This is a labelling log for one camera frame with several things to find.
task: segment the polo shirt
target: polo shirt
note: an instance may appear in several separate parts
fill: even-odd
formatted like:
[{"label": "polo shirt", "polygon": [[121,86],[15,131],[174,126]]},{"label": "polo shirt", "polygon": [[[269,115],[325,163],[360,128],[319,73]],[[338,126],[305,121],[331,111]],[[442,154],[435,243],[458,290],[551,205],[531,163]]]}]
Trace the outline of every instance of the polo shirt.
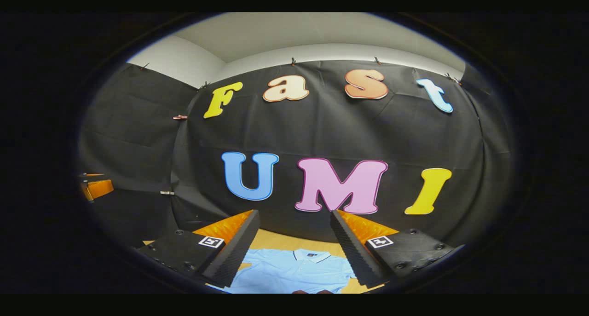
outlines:
[{"label": "polo shirt", "polygon": [[228,293],[292,293],[299,289],[341,293],[350,278],[356,278],[346,258],[307,249],[250,249],[243,263],[252,266],[239,270],[231,287],[218,289]]}]

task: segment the light blue letter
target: light blue letter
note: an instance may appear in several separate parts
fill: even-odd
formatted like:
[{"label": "light blue letter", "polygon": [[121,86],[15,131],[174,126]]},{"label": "light blue letter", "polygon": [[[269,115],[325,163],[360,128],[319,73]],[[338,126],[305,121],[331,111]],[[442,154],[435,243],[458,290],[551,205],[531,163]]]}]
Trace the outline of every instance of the light blue letter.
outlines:
[{"label": "light blue letter", "polygon": [[438,107],[439,110],[444,111],[446,113],[451,113],[452,110],[454,110],[452,108],[452,105],[444,101],[444,99],[442,98],[441,94],[444,93],[444,90],[442,90],[442,88],[439,88],[438,86],[434,85],[433,82],[429,79],[418,79],[417,83],[425,87],[427,94],[429,94],[429,98],[431,98],[433,104],[435,104],[435,106]]},{"label": "light blue letter", "polygon": [[242,153],[227,152],[221,155],[225,162],[225,181],[231,193],[250,201],[262,201],[272,194],[274,188],[274,163],[278,163],[278,155],[257,153],[252,160],[258,164],[258,187],[255,190],[246,188],[242,183],[242,163],[246,156]]}]

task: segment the pink letter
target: pink letter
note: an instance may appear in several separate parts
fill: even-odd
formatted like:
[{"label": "pink letter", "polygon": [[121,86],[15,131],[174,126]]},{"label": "pink letter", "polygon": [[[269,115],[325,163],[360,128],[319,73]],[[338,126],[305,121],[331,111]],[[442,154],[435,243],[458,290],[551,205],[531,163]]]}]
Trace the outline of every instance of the pink letter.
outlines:
[{"label": "pink letter", "polygon": [[320,211],[317,203],[321,193],[329,211],[338,209],[352,195],[350,204],[343,210],[348,213],[367,215],[376,213],[376,193],[383,172],[388,165],[383,161],[361,161],[347,176],[344,182],[339,180],[331,163],[326,159],[302,159],[299,167],[305,171],[303,199],[294,206],[300,211]]}]

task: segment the letter u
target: letter u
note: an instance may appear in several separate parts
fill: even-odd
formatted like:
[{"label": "letter u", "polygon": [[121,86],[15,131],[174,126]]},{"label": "letter u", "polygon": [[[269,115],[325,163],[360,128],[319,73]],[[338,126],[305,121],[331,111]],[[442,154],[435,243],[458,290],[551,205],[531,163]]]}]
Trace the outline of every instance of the letter u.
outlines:
[{"label": "letter u", "polygon": [[246,188],[242,182],[242,163],[246,160],[244,154],[227,152],[221,155],[221,159],[225,162],[225,182],[231,193],[250,201],[262,201],[271,196],[274,163],[278,163],[278,155],[257,153],[252,156],[252,161],[258,165],[258,187],[254,190]]}]

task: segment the shirt collar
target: shirt collar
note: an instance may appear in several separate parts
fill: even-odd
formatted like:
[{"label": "shirt collar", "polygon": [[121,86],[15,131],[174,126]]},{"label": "shirt collar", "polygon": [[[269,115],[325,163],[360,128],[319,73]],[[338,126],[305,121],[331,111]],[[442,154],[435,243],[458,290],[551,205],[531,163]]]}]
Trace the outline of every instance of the shirt collar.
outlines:
[{"label": "shirt collar", "polygon": [[315,263],[319,263],[331,256],[328,252],[316,252],[307,249],[297,249],[296,251],[293,251],[293,255],[296,260],[308,259]]}]

